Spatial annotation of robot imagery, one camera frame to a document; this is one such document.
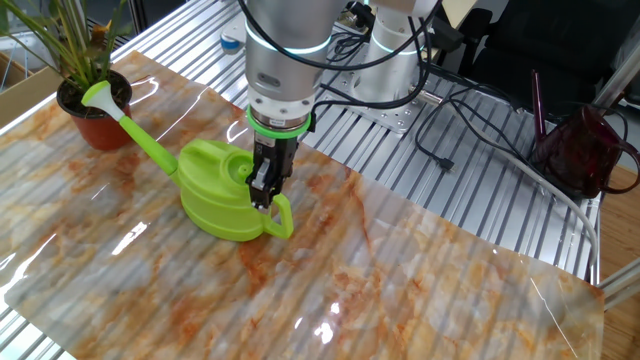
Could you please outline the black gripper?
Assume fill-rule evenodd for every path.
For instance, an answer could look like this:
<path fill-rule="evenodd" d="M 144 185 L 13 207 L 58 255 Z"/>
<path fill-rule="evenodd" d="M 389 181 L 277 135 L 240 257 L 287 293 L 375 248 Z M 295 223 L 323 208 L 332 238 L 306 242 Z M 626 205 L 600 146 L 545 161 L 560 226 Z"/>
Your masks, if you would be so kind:
<path fill-rule="evenodd" d="M 267 210 L 271 204 L 270 196 L 278 208 L 283 205 L 281 189 L 292 175 L 297 148 L 296 137 L 273 139 L 254 134 L 253 171 L 249 186 L 252 205 L 256 209 Z"/>

